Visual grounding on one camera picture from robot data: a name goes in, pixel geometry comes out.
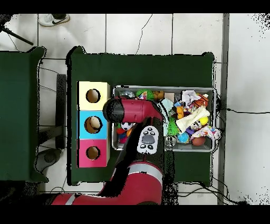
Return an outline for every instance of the gray bin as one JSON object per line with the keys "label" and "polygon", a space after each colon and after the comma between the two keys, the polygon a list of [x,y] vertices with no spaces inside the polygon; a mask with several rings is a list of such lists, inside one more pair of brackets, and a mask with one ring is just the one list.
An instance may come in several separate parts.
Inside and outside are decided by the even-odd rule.
{"label": "gray bin", "polygon": [[[152,91],[161,91],[164,92],[173,92],[180,93],[183,90],[194,90],[199,94],[207,94],[208,95],[208,106],[206,109],[210,112],[209,116],[209,125],[211,127],[216,127],[216,90],[214,88],[199,88],[199,87],[158,87],[158,86],[115,86],[112,90],[114,96],[119,96],[121,91],[130,90],[136,93],[140,89],[150,89]],[[124,144],[118,143],[117,136],[117,125],[116,123],[112,123],[112,147],[115,150],[122,150]],[[211,152],[215,149],[216,144],[215,141],[212,141],[210,138],[206,137],[206,141],[204,145],[201,146],[193,146],[191,143],[184,144],[177,142],[176,145],[172,148],[167,148],[164,145],[164,150],[173,150],[175,152]]]}

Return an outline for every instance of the circular hole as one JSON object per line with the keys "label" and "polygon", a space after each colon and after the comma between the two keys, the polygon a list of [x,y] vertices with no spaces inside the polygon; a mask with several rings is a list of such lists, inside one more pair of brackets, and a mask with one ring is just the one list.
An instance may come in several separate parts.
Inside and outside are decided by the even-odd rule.
{"label": "circular hole", "polygon": [[91,160],[96,160],[100,156],[100,150],[96,146],[91,146],[86,151],[86,156]]}
{"label": "circular hole", "polygon": [[96,134],[102,127],[101,119],[99,117],[89,117],[84,122],[85,130],[90,134]]}
{"label": "circular hole", "polygon": [[86,93],[86,99],[88,102],[95,103],[100,100],[100,93],[96,89],[89,89]]}

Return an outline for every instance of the green table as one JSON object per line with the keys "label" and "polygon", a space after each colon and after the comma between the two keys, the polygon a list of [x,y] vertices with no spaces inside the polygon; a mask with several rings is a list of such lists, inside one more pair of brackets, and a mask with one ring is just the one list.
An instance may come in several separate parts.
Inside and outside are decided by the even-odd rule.
{"label": "green table", "polygon": [[[111,147],[107,167],[76,167],[76,83],[77,81],[107,82],[116,85],[212,87],[214,55],[117,55],[86,54],[82,47],[74,47],[67,55],[67,125],[68,184],[108,181],[113,173],[119,151]],[[165,152],[165,173],[173,167],[167,162],[170,152]],[[210,153],[176,152],[174,182],[202,181],[210,184]]]}
{"label": "green table", "polygon": [[45,49],[0,51],[0,180],[47,182],[34,169],[38,149],[37,68]]}

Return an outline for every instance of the white shoe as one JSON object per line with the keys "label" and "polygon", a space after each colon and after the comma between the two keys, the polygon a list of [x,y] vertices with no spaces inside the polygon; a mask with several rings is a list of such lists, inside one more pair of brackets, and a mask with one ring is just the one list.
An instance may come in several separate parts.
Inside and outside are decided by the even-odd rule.
{"label": "white shoe", "polygon": [[70,20],[69,14],[66,14],[65,18],[62,20],[57,20],[52,14],[47,14],[38,19],[38,23],[42,26],[56,26],[61,23],[66,23]]}

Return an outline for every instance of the shape sorter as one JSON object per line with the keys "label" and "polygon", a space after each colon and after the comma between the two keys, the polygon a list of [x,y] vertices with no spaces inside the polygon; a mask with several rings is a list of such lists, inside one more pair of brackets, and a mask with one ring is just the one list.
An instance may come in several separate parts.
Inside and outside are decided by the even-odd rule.
{"label": "shape sorter", "polygon": [[105,167],[110,158],[109,123],[103,106],[110,98],[106,82],[77,82],[77,166]]}

